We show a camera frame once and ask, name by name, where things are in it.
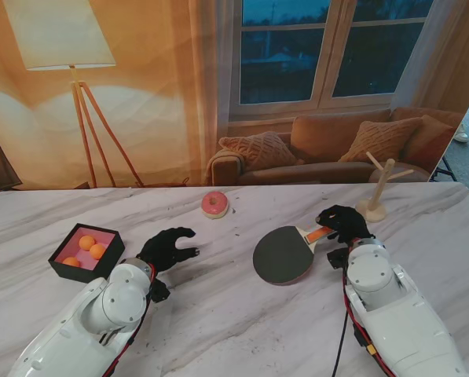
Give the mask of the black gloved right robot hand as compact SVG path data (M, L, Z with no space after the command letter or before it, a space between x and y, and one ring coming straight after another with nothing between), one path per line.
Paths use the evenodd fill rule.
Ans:
M329 240L337 239L348 246L356 240L375 237L368 231L364 217L352 207L333 205L320 212L316 223L332 230Z

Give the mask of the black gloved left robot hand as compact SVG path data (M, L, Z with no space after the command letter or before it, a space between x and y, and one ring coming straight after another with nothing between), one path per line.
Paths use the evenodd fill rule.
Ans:
M197 247L178 249L176 242L182 237L193 238L196 233L189 228L166 229L149 239L136 258L152 265L156 273L171 269L179 262L195 258L200 254Z

